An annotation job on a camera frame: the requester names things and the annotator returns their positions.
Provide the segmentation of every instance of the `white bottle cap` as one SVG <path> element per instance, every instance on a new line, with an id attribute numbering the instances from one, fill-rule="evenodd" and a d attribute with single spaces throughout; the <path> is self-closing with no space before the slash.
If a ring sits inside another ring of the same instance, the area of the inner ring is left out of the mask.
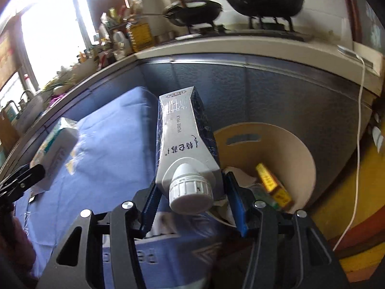
<path id="1" fill-rule="evenodd" d="M 214 199 L 211 185 L 190 164 L 175 170 L 169 189 L 170 208 L 183 215 L 195 215 L 209 210 Z"/>

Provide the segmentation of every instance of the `white cable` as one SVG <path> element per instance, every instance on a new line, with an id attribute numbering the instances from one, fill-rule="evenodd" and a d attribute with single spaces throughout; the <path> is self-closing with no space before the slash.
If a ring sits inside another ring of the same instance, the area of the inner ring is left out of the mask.
<path id="1" fill-rule="evenodd" d="M 360 159 L 360 153 L 359 153 L 359 136 L 361 134 L 361 99 L 362 99 L 362 92 L 363 92 L 363 83 L 365 80 L 365 62 L 363 61 L 362 57 L 356 54 L 356 57 L 361 61 L 362 63 L 362 78 L 361 78 L 361 86 L 359 87 L 359 127 L 357 129 L 357 172 L 356 172 L 356 196 L 354 199 L 354 208 L 353 208 L 353 216 L 352 219 L 350 220 L 349 225 L 346 227 L 345 231 L 342 233 L 340 238 L 338 239 L 336 245 L 333 248 L 333 251 L 337 249 L 338 245 L 340 244 L 341 240 L 345 236 L 345 234 L 348 232 L 350 227 L 353 224 L 354 218 L 356 217 L 356 212 L 357 212 L 357 204 L 358 204 L 358 199 L 359 199 L 359 159 Z"/>

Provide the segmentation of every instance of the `tissue box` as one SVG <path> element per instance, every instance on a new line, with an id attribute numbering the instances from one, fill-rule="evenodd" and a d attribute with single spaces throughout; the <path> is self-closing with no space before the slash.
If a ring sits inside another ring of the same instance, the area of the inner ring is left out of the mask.
<path id="1" fill-rule="evenodd" d="M 77 123 L 71 119 L 60 118 L 30 163 L 30 167 L 41 164 L 45 169 L 44 179 L 32 186 L 34 194 L 50 189 L 57 173 L 64 165 L 78 139 Z"/>

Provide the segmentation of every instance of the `bin handle hole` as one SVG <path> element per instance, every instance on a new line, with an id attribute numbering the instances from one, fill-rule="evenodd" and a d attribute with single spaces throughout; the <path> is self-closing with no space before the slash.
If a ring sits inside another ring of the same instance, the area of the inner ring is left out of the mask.
<path id="1" fill-rule="evenodd" d="M 261 141 L 261 136 L 258 134 L 235 135 L 226 140 L 226 145 L 236 145 L 238 143 L 259 142 L 259 141 Z"/>

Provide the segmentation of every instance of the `brand logo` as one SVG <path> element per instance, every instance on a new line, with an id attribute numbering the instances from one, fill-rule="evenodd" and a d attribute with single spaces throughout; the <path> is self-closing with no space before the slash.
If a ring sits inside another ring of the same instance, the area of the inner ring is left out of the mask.
<path id="1" fill-rule="evenodd" d="M 184 94 L 184 93 L 186 93 L 186 90 L 181 90 L 181 91 L 173 92 L 173 93 L 167 94 L 166 98 L 173 98 L 173 97 L 176 97 L 177 95 L 181 95 L 181 94 Z"/>

